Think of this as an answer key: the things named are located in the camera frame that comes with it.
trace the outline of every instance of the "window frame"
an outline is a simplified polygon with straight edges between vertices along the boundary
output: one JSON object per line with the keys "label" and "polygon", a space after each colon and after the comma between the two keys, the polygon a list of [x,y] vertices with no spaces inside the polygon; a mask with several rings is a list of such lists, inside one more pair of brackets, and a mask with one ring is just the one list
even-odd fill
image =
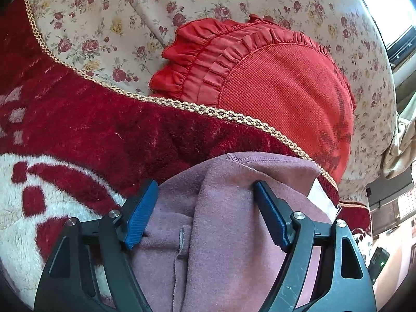
{"label": "window frame", "polygon": [[[367,8],[368,12],[370,10],[367,7],[367,4],[364,0],[362,0],[365,7]],[[377,26],[377,22],[374,20],[373,16],[372,19],[379,31],[380,37],[381,32]],[[409,27],[406,33],[404,33],[401,37],[396,39],[391,45],[386,47],[384,41],[384,48],[386,49],[388,60],[390,61],[390,65],[392,68],[396,68],[400,63],[402,63],[406,58],[416,50],[416,28],[414,26]]]}

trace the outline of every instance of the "window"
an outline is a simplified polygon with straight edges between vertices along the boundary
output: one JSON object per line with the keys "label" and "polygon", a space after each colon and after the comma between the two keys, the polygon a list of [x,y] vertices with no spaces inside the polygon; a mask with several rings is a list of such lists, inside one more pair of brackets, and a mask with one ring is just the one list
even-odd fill
{"label": "window", "polygon": [[393,68],[416,49],[415,10],[409,0],[363,0]]}
{"label": "window", "polygon": [[416,188],[397,198],[397,203],[399,205],[400,218],[414,213],[416,211]]}

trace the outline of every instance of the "pink fleece fabric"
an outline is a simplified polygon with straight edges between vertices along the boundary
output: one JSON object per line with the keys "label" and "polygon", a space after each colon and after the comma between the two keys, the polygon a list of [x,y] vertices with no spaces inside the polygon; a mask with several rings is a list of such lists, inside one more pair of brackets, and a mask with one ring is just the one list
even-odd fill
{"label": "pink fleece fabric", "polygon": [[[306,197],[319,170],[269,153],[207,160],[164,182],[132,266],[154,312],[255,312],[285,254],[273,244],[252,184],[268,182],[292,210],[328,217]],[[320,250],[314,248],[298,305],[309,302]]]}

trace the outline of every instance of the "red plush blanket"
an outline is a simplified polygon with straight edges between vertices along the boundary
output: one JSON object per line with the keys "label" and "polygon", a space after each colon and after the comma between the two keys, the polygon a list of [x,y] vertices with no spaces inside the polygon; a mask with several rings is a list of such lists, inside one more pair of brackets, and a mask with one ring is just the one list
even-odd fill
{"label": "red plush blanket", "polygon": [[[22,275],[42,265],[68,216],[106,214],[145,178],[230,152],[309,158],[259,120],[99,85],[53,57],[33,26],[24,0],[0,18],[0,255],[9,266],[33,259]],[[319,177],[336,205],[330,180]],[[367,208],[341,205],[354,233],[370,232]]]}

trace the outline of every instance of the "red fabric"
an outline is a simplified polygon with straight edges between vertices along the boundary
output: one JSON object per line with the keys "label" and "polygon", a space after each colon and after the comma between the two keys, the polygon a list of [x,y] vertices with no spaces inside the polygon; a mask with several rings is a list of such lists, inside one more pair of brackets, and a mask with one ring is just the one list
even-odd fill
{"label": "red fabric", "polygon": [[[243,124],[172,107],[138,101],[104,88],[54,62],[33,36],[23,0],[0,17],[0,154],[53,156],[105,179],[123,196],[134,194],[143,179],[157,182],[224,153],[264,151],[295,156],[268,133]],[[25,108],[21,123],[11,123],[13,109]],[[10,182],[37,175],[97,213],[114,201],[87,176],[42,163],[17,162]],[[338,203],[337,191],[322,176],[322,187]],[[42,201],[24,200],[24,211],[40,212]],[[346,221],[359,225],[344,210]],[[44,258],[65,218],[38,226],[37,244]]]}
{"label": "red fabric", "polygon": [[339,219],[343,219],[348,223],[348,227],[353,234],[360,234],[361,239],[367,234],[371,235],[371,218],[369,210],[360,203],[340,202],[342,210],[338,215]]}
{"label": "red fabric", "polygon": [[339,183],[350,151],[354,98],[326,50],[304,34],[251,15],[248,24],[206,18],[176,32],[155,96],[261,119]]}
{"label": "red fabric", "polygon": [[40,215],[45,211],[45,197],[40,186],[27,186],[23,189],[22,209],[27,217]]}

